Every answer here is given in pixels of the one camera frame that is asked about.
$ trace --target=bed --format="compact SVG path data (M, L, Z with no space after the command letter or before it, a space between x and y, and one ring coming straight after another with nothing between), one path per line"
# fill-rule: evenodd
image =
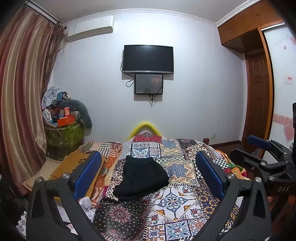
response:
M93 224L107 240L190 240L207 222L219 200L214 198L195 164L199 151L230 173L227 156L192 139L172 139L148 132L123 144L89 142L76 152L99 151L106 156L96 181L92 204L98 212ZM120 202L113 190L123 178L125 157L152 157L167 172L169 185L140 200ZM172 207L168 200L178 200ZM227 232L239 213L241 198L221 233Z

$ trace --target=patchwork quilt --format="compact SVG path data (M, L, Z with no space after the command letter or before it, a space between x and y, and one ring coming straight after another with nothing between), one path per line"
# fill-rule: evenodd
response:
M107 240L191 240L207 222L219 200L214 198L195 164L203 150L229 172L224 157L212 147L191 139L170 139L144 133L125 142L106 196L99 202L94 225ZM125 157L152 157L167 172L170 183L138 200L120 202L113 190L123 179ZM237 200L221 233L233 225Z

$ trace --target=wall-mounted air conditioner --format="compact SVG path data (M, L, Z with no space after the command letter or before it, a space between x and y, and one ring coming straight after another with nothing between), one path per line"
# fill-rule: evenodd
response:
M85 20L74 24L69 28L68 42L84 39L100 34L109 34L113 32L114 17L106 16Z

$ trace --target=wooden cabinet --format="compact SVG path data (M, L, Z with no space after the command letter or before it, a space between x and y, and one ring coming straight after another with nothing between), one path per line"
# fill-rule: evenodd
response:
M231 39L237 37L237 26L236 26L236 19L232 18L231 20L227 21L225 24L221 25L218 28L221 43L226 43Z
M256 11L256 16L260 20L261 25L281 19L274 7L266 1L258 2L253 8Z
M260 1L218 27L221 43L225 44L261 25L280 19L281 17L268 2Z

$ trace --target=crown molding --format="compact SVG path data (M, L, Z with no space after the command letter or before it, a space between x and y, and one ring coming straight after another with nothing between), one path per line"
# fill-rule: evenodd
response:
M174 11L169 11L169 10L161 10L161 9L146 9L146 8L139 8L139 9L120 9L120 10L112 10L112 11L107 11L107 12L100 12L100 13L95 13L92 15L88 15L82 18L75 19L73 21L70 21L66 23L66 25L73 25L81 21L93 19L93 18L99 18L99 17L104 17L104 16L109 16L109 15L115 15L115 14L124 14L124 13L158 13L158 14L166 14L166 15L173 15L173 16L178 16L178 17L183 17L183 18L189 18L195 21L199 21L201 23L205 23L211 26L216 27L216 24L203 19L199 18L190 14L186 13L181 13L181 12L174 12Z
M243 4L239 5L236 9L232 10L229 14L227 14L225 17L221 18L218 22L216 22L216 27L219 27L241 11L245 10L246 8L254 5L256 2L259 2L260 0L247 0Z

